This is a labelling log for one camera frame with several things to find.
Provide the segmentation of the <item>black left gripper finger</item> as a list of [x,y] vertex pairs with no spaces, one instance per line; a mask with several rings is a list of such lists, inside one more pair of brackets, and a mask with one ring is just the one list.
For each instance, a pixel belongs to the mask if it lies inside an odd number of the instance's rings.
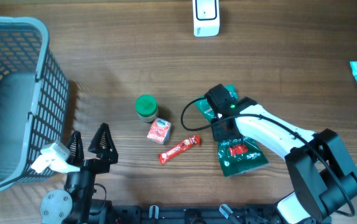
[[70,150],[67,163],[70,165],[81,165],[84,160],[81,133],[79,131],[74,131],[65,146]]
[[109,125],[102,123],[91,140],[88,152],[96,154],[97,158],[110,164],[118,162],[118,152],[111,137]]

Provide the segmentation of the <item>green 3M gloves packet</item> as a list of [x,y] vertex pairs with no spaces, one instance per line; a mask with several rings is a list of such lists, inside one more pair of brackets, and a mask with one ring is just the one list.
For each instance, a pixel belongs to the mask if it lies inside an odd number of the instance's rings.
[[259,169],[269,163],[257,142],[247,136],[219,142],[218,160],[225,177]]

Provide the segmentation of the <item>green lid glass jar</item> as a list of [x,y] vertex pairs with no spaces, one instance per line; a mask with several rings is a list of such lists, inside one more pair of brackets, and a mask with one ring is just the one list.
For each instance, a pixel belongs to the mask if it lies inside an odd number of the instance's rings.
[[152,95],[142,95],[135,103],[135,109],[143,122],[151,123],[158,117],[159,108],[156,99]]

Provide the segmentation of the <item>small red white carton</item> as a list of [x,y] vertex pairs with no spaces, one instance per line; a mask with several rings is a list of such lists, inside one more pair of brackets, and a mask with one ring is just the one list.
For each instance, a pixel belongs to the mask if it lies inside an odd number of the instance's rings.
[[147,134],[147,138],[158,144],[164,144],[170,135],[172,124],[164,119],[156,118]]

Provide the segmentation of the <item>red Nescafe stick sachet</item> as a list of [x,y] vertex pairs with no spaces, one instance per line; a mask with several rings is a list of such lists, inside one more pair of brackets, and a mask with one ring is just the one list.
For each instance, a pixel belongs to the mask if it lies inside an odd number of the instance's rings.
[[183,153],[184,151],[190,149],[192,146],[199,146],[200,145],[200,136],[193,135],[189,138],[186,138],[173,148],[169,149],[158,155],[159,163],[164,165],[169,160],[173,159],[175,156]]

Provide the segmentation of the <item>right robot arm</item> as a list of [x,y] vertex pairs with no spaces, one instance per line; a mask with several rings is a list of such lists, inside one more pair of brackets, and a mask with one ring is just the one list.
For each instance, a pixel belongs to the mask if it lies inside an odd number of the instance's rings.
[[357,167],[341,137],[331,129],[320,133],[298,128],[266,111],[257,101],[239,101],[219,84],[205,93],[214,115],[213,139],[249,137],[285,160],[293,192],[276,211],[287,223],[327,220],[357,196]]

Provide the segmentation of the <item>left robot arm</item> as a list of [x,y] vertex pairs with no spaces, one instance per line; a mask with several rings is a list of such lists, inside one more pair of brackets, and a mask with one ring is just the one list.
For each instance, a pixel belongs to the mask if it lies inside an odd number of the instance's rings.
[[94,158],[85,159],[81,133],[75,131],[67,143],[55,141],[45,145],[43,154],[54,153],[48,161],[55,172],[67,175],[63,189],[52,190],[40,204],[42,223],[118,223],[112,202],[94,199],[98,174],[110,172],[118,162],[118,152],[111,137],[109,126],[102,123],[91,140],[88,151]]

